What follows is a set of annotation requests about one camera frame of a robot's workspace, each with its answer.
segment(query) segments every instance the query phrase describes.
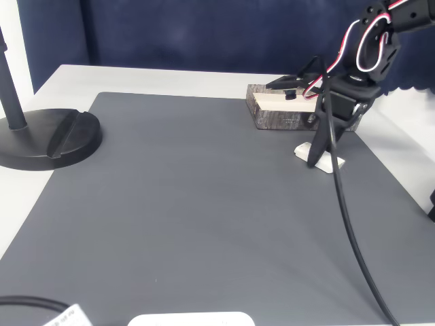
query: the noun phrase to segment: microphone stand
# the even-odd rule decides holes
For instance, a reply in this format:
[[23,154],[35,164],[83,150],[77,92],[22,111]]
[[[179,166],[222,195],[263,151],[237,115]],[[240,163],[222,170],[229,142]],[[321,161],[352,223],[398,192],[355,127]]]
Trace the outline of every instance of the microphone stand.
[[0,29],[0,166],[18,170],[54,170],[76,164],[100,146],[99,120],[75,109],[22,112],[7,65]]

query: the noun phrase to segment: black pole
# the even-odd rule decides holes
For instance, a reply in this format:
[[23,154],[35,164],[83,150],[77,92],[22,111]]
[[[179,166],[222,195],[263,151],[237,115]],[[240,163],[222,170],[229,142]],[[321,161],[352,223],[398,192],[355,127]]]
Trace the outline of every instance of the black pole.
[[9,66],[7,65],[5,51],[7,50],[0,28],[0,101],[6,114],[11,130],[23,129],[27,126],[24,113],[16,94]]

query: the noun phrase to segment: gray desk mat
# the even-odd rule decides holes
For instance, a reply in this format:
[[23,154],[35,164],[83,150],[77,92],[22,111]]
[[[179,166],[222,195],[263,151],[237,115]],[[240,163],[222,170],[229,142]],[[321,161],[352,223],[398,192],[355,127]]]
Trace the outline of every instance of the gray desk mat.
[[[386,323],[312,132],[256,130],[242,100],[102,93],[104,141],[54,172],[0,261],[0,295],[79,303],[95,325],[242,311],[257,326]],[[354,133],[339,144],[361,250],[401,323],[435,321],[435,226]],[[53,314],[5,308],[0,325]]]

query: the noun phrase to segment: black stand base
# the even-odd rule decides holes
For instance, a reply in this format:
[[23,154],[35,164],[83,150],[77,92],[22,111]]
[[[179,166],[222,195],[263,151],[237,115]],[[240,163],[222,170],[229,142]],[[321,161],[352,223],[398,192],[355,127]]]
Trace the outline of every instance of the black stand base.
[[73,109],[25,113],[27,127],[10,130],[0,120],[0,165],[18,170],[54,170],[91,156],[101,144],[98,119]]

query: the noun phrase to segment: white device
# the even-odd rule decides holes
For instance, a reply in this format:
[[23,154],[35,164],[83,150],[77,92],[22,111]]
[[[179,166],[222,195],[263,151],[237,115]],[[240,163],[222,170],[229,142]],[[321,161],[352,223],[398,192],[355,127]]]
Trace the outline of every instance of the white device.
[[[308,160],[308,153],[310,152],[310,148],[311,148],[310,143],[303,143],[302,145],[299,145],[294,150],[294,153],[298,158],[306,162]],[[337,158],[337,160],[338,160],[338,168],[341,168],[345,163],[345,161],[342,158]],[[315,167],[319,168],[320,170],[326,173],[332,173],[334,169],[332,168],[331,154],[325,151],[321,156],[320,160],[315,165]]]
[[255,326],[244,312],[195,312],[185,314],[143,314],[128,326]]

